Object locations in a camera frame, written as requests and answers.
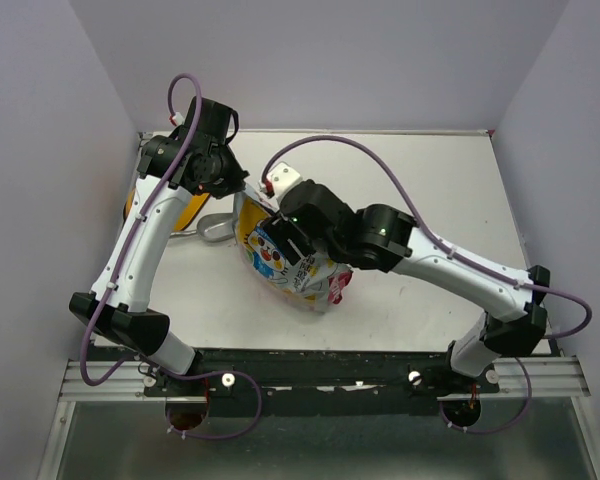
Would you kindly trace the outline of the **metal food scoop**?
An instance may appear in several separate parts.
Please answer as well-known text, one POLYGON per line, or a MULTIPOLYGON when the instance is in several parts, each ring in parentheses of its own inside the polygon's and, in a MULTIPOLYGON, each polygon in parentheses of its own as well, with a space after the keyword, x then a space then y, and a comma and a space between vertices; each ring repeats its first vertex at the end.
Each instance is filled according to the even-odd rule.
POLYGON ((198 237, 205 243, 220 243, 234 236, 232 213, 213 213, 201 217, 194 230, 174 232, 171 238, 198 237))

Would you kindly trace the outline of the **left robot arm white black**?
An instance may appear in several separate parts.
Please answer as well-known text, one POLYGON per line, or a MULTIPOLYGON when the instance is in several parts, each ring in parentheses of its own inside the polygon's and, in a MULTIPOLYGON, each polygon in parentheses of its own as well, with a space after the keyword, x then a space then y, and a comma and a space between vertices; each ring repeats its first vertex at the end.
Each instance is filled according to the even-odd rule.
POLYGON ((245 187, 248 175, 229 147, 238 114, 194 98, 182 125, 141 150, 130 210, 105 268, 90 290, 72 295, 69 309, 91 333, 143 355, 168 370, 181 395, 202 380, 196 352, 170 330, 167 315, 149 307, 153 280, 169 237, 191 200, 216 199, 245 187))

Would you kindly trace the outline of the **pet food bag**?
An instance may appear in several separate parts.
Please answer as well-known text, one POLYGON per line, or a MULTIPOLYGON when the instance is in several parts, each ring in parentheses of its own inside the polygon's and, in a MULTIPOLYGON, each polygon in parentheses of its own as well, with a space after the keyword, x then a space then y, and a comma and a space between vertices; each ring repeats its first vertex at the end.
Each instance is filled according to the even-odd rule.
POLYGON ((339 304, 353 277, 350 267, 314 253, 291 263, 265 233, 273 207, 251 186, 234 195, 233 232, 245 265, 276 296, 298 309, 324 313, 339 304))

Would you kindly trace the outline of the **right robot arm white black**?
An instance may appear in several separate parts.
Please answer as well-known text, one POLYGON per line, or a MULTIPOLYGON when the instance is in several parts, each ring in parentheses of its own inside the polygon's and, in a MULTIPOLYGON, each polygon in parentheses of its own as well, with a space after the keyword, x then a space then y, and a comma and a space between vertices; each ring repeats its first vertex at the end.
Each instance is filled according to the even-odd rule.
POLYGON ((291 262, 314 253, 359 270, 423 280, 482 308, 476 324, 448 350, 440 379, 460 392, 500 357, 526 357, 541 342, 547 312, 527 284, 546 281, 543 267, 521 270, 431 240, 418 221, 384 204, 352 210, 327 187, 275 178, 278 212, 266 234, 291 262))

